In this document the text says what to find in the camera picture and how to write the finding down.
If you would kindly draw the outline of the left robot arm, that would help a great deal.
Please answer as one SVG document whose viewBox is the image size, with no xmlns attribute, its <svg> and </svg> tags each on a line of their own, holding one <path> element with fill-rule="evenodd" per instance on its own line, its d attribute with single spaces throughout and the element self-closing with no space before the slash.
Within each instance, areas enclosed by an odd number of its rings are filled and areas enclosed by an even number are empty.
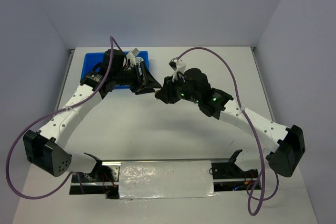
<svg viewBox="0 0 336 224">
<path fill-rule="evenodd" d="M 103 60 L 80 80 L 80 85 L 60 113 L 38 131 L 23 136 L 27 159 L 54 177 L 65 172 L 81 172 L 92 182 L 108 171 L 102 160 L 89 153 L 68 153 L 68 140 L 85 116 L 116 86 L 127 86 L 132 93 L 152 93 L 161 85 L 150 74 L 144 62 L 137 61 L 139 51 L 125 54 L 108 49 Z"/>
</svg>

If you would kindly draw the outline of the blue slime jar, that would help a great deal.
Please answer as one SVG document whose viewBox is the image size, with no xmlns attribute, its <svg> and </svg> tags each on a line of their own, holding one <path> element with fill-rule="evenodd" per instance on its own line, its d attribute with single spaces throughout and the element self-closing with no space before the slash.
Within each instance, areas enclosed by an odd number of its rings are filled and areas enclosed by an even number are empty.
<svg viewBox="0 0 336 224">
<path fill-rule="evenodd" d="M 144 62 L 144 59 L 142 57 L 135 57 L 136 63 Z"/>
</svg>

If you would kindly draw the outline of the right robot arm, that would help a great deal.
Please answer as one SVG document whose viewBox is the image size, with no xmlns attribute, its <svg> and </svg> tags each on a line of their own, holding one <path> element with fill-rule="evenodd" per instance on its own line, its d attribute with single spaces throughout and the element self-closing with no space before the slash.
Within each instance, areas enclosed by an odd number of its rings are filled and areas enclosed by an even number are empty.
<svg viewBox="0 0 336 224">
<path fill-rule="evenodd" d="M 212 88 L 206 74 L 197 68 L 186 69 L 186 64 L 172 59 L 172 76 L 164 78 L 163 87 L 155 97 L 165 104 L 180 100 L 195 103 L 207 117 L 229 123 L 249 135 L 257 134 L 269 151 L 266 160 L 278 175 L 291 177 L 306 151 L 303 130 L 293 125 L 277 124 L 249 108 L 238 104 L 230 94 Z"/>
</svg>

